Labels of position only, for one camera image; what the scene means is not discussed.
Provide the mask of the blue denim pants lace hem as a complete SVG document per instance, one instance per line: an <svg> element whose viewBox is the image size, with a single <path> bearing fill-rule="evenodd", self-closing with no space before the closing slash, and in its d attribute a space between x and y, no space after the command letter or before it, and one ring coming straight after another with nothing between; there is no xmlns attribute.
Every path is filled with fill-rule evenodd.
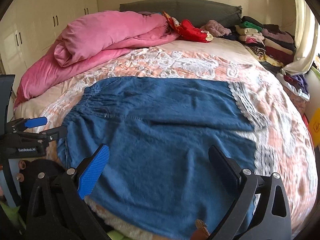
<svg viewBox="0 0 320 240"><path fill-rule="evenodd" d="M120 219L171 239L188 239L194 222L216 228L234 197L222 185L208 151L216 146L253 170L255 141L265 129L237 102L236 82L112 77L87 87L63 120L57 155L76 167L101 144L110 158L90 198Z"/></svg>

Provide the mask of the peach white tufted bedspread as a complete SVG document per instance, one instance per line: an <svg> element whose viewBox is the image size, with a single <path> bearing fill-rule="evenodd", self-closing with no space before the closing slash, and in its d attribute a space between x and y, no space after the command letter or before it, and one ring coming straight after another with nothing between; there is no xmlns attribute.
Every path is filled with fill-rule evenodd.
<svg viewBox="0 0 320 240"><path fill-rule="evenodd" d="M299 236L316 206L318 175L315 150L303 119L280 82L241 44L216 38L210 43L174 41L162 46L136 49L58 83L42 95L21 103L17 118L45 116L47 127L60 126L80 100L84 89L101 79L117 76L199 78L242 82L232 87L239 93L241 110L253 119L261 116L265 129L244 137L258 145L255 170L278 172L283 180L293 236Z"/></svg>

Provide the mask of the pink folded quilt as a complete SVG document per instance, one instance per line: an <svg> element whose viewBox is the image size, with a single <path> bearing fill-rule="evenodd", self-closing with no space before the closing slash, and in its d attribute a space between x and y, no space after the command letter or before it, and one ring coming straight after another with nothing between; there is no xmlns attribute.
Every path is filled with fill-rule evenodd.
<svg viewBox="0 0 320 240"><path fill-rule="evenodd" d="M136 48L178 38L161 14L104 11L82 16L63 29L45 55L23 74L14 106Z"/></svg>

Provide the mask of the purple garment by bed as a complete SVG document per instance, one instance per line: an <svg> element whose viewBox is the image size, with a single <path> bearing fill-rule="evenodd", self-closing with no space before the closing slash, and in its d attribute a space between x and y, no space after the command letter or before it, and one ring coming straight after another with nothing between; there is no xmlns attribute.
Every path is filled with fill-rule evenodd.
<svg viewBox="0 0 320 240"><path fill-rule="evenodd" d="M304 94L309 94L308 83L303 74L284 75L284 80L295 87L296 91L301 90Z"/></svg>

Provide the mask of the pile of folded clothes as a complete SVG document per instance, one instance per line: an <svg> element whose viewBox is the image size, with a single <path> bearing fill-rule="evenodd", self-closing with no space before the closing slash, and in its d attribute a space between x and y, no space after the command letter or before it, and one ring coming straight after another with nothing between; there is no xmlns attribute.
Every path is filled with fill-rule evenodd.
<svg viewBox="0 0 320 240"><path fill-rule="evenodd" d="M281 31L278 25L262 24L244 16L239 25L228 29L229 33L223 38L240 42L273 75L293 62L295 37L287 31Z"/></svg>

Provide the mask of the mauve fuzzy garment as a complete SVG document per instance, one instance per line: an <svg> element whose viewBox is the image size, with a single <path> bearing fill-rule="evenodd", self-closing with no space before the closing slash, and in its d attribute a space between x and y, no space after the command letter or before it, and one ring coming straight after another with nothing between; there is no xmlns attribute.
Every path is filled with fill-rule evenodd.
<svg viewBox="0 0 320 240"><path fill-rule="evenodd" d="M230 29L225 28L223 25L216 22L215 20L208 21L200 29L208 31L214 37L222 37L225 35L230 35L232 33Z"/></svg>

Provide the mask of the red gold patterned cloth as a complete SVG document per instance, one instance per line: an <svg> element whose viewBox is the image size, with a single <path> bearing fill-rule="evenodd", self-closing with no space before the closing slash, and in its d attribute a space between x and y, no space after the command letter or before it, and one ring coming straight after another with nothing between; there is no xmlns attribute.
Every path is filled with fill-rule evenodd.
<svg viewBox="0 0 320 240"><path fill-rule="evenodd" d="M210 32L194 27L189 20L182 20L179 22L176 18L171 17L166 12L162 12L162 14L167 19L170 27L178 33L182 40L209 43L214 38Z"/></svg>

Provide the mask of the dark grey headboard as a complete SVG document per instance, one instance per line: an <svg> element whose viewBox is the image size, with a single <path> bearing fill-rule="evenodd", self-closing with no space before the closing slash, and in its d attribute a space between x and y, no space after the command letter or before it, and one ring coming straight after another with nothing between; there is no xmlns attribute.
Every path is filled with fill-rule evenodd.
<svg viewBox="0 0 320 240"><path fill-rule="evenodd" d="M166 12L179 22L189 20L201 27L215 20L225 28L241 23L242 6L233 6L207 0L144 0L123 3L119 10L134 12Z"/></svg>

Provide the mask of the cream curtain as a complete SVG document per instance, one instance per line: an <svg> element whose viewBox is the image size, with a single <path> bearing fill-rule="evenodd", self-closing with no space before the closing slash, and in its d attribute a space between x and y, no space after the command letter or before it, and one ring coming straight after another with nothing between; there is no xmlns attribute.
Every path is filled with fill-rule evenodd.
<svg viewBox="0 0 320 240"><path fill-rule="evenodd" d="M293 62L284 67L290 75L305 74L311 68L319 42L319 22L305 0L295 0L296 4L296 52Z"/></svg>

